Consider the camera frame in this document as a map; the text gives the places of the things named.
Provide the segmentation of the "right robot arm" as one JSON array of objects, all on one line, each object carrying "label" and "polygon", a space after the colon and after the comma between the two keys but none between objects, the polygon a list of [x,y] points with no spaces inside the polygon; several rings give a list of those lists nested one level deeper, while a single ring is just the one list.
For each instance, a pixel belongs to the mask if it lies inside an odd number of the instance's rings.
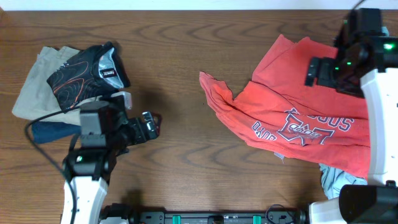
[{"label": "right robot arm", "polygon": [[366,100],[371,142],[367,185],[309,206],[310,223],[397,223],[397,37],[382,30],[380,9],[355,6],[334,46],[336,58],[311,59],[305,79]]}]

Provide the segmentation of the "light blue t-shirt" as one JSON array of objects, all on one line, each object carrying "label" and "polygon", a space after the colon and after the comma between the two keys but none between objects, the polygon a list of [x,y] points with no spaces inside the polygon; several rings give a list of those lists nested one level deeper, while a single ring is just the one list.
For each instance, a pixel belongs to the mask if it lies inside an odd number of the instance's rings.
[{"label": "light blue t-shirt", "polygon": [[355,177],[341,169],[319,164],[321,176],[321,185],[327,199],[338,198],[344,185],[367,185],[364,178]]}]

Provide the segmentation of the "red soccer t-shirt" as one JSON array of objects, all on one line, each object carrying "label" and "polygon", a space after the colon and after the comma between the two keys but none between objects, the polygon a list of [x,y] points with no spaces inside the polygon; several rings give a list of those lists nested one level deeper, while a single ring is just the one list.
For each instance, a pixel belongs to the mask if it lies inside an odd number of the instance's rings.
[{"label": "red soccer t-shirt", "polygon": [[366,101],[304,84],[313,57],[336,53],[308,37],[292,42],[280,35],[239,95],[208,73],[199,81],[217,118],[248,146],[365,178],[371,157]]}]

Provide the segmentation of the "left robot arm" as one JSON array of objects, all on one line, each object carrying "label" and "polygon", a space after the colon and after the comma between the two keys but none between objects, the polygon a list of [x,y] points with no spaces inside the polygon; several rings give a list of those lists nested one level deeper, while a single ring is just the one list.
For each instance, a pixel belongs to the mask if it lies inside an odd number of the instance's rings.
[{"label": "left robot arm", "polygon": [[117,158],[129,146],[156,139],[161,117],[146,111],[128,118],[123,101],[94,101],[80,107],[81,133],[63,160],[65,200],[62,223],[139,223],[128,205],[103,206]]}]

